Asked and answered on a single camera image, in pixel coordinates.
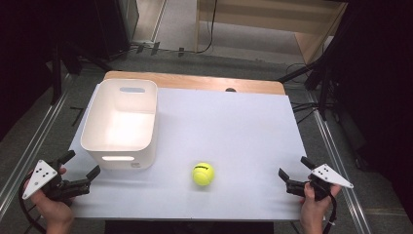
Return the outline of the black metal stand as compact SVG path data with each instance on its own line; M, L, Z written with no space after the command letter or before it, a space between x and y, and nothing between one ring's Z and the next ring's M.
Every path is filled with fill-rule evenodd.
M284 84L310 71L311 74L304 83L305 89L313 91L318 84L321 84L319 101L317 102L316 108L323 121L326 120L325 110L327 109L327 96L332 80L332 70L338 63L339 57L344 53L347 44L347 35L351 32L352 24L357 17L357 11L352 9L349 1L346 2L346 9L342 10L342 13L343 16L338 24L336 34L323 54L305 67L299 68L278 79L278 82Z
M82 56L86 60L100 67L103 71L108 72L111 67L102 60L95 57L87 50L70 41L54 42L52 47L52 87L53 97L51 105L55 105L62 97L62 79L61 79L61 64L64 63L66 69L71 74L80 74L82 66L78 60L78 56Z

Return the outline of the person's left hand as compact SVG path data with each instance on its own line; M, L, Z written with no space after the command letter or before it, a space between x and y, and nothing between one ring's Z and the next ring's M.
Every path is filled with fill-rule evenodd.
M47 227L50 226L71 226L74 221L72 210L62 202L49 199L44 192L39 189L31 197L31 202L36 206L40 215L46 220Z

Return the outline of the metal floor rail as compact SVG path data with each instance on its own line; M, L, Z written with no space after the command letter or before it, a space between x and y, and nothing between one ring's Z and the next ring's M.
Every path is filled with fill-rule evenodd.
M19 184L33 163L77 78L78 75L66 74L62 80L62 95L56 103L50 103L52 91L46 91L0 142L0 221L15 199Z
M349 179L350 177L344 167L340 153L329 130L328 124L322 119L318 109L316 109L315 111L315 119L319 126L321 137L324 141L324 145L331 161L330 166L341 176ZM370 225L356 192L351 188L344 187L342 193L344 195L344 199L346 201L350 215L353 219L357 234L372 234Z

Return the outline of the yellow tennis ball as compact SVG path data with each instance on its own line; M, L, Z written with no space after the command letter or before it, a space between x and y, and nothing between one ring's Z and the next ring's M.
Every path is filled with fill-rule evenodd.
M200 186L211 184L214 179L214 168L209 163L199 163L192 170L192 179Z

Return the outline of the dark cabinet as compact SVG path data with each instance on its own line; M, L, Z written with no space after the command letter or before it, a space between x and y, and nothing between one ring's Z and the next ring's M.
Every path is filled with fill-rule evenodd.
M103 57L113 59L130 46L139 20L136 0L94 0L103 39Z

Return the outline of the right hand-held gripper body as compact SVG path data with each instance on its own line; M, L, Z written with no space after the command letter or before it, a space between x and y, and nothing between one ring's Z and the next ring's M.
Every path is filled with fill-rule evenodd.
M320 201L327 197L331 191L332 184L341 185L347 188L354 188L354 185L335 172L327 164L316 166L312 163L305 163L305 166L310 169L310 184L315 189L315 200ZM305 182L292 180L288 175L285 176L286 192L304 197Z

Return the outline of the white table board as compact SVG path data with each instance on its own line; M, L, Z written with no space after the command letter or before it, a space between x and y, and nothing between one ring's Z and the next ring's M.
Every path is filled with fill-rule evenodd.
M307 176L288 97L201 90L158 91L155 161L146 170L104 170L90 194L75 199L80 218L152 220L294 220L299 199L279 169ZM199 163L214 168L200 186Z

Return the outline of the white plastic storage bin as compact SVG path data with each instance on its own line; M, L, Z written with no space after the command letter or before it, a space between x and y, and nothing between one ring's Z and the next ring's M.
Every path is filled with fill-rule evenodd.
M80 143L107 170L147 169L155 161L158 86L107 79L97 85Z

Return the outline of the person's right hand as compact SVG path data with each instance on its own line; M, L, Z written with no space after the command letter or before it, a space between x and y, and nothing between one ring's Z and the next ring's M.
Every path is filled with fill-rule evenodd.
M304 187L305 198L301 207L300 224L302 227L322 227L322 221L331 199L325 197L324 199L317 201L315 199L315 189L307 182Z

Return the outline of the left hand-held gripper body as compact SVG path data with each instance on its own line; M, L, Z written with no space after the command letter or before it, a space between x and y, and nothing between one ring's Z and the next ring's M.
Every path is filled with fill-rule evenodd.
M88 177L75 181L63 179L60 174L62 165L60 160L53 162L39 160L29 176L21 198L27 200L37 191L42 190L50 200L70 206L72 198L89 194L91 180Z

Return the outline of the light wooden desk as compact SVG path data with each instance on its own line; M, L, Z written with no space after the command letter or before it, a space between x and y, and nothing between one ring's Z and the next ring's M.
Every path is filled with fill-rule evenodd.
M291 31L303 60L314 62L329 36L334 36L348 4L334 0L196 0L198 48L201 21Z

